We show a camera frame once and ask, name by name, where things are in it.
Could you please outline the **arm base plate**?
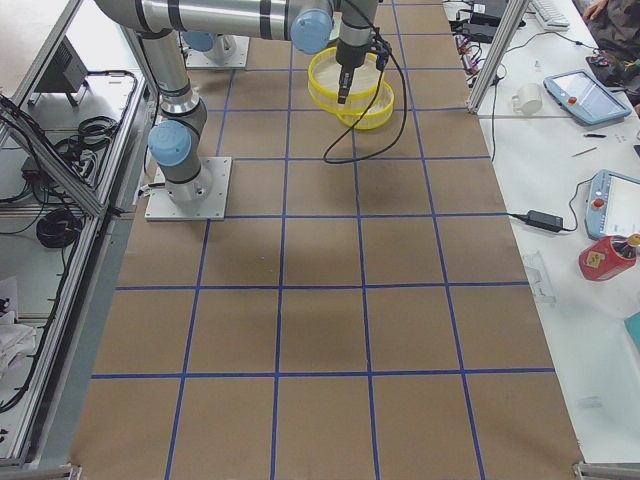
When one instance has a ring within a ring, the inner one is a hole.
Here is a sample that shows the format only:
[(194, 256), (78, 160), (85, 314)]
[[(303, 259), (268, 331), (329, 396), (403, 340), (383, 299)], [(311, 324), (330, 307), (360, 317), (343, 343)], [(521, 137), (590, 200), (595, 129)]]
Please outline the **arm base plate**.
[(199, 51), (189, 46), (186, 67), (191, 70), (244, 70), (250, 39), (237, 35), (218, 36), (210, 50)]
[(166, 182), (157, 169), (149, 190), (145, 218), (149, 221), (222, 221), (225, 218), (231, 157), (201, 157), (198, 177), (185, 184)]

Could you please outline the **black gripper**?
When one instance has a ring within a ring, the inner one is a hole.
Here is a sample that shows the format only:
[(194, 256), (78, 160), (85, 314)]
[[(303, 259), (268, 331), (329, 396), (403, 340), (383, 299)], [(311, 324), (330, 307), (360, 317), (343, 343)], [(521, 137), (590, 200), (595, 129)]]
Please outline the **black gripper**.
[(342, 19), (337, 41), (336, 61), (342, 66), (339, 75), (337, 102), (345, 104), (351, 90), (360, 89), (360, 66), (371, 44), (371, 28), (369, 26), (352, 25)]

